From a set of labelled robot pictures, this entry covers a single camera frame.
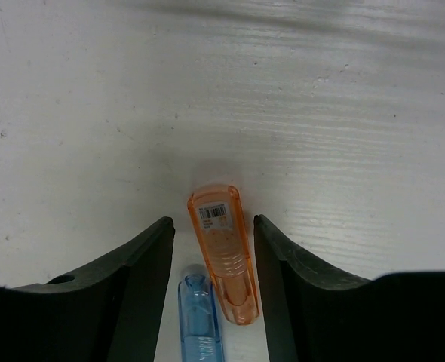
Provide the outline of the orange correction tape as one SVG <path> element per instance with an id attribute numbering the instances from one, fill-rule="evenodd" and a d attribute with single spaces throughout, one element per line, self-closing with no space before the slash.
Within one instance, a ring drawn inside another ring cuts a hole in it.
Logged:
<path id="1" fill-rule="evenodd" d="M 252 324 L 260 314 L 259 301 L 238 189 L 203 186 L 191 194 L 187 208 L 226 320 Z"/>

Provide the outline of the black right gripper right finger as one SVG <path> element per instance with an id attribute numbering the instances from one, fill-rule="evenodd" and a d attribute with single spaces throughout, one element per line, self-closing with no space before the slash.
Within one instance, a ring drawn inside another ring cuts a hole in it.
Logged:
<path id="1" fill-rule="evenodd" d="M 266 216 L 255 216 L 253 234 L 270 360 L 361 358 L 370 331 L 357 298 L 367 279 L 299 246 Z"/>

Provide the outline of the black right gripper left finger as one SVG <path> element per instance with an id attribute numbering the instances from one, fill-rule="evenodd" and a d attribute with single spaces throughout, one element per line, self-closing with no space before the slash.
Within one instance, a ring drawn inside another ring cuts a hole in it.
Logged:
<path id="1" fill-rule="evenodd" d="M 82 267 L 17 288 L 16 355 L 26 361 L 151 361 L 174 234 L 173 220 L 163 217 Z"/>

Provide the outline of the blue correction tape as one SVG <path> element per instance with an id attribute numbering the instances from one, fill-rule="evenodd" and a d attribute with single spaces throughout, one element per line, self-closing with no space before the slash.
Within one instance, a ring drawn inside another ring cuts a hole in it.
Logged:
<path id="1" fill-rule="evenodd" d="M 178 285 L 182 361 L 223 362 L 223 342 L 213 285 L 204 275 L 186 275 Z"/>

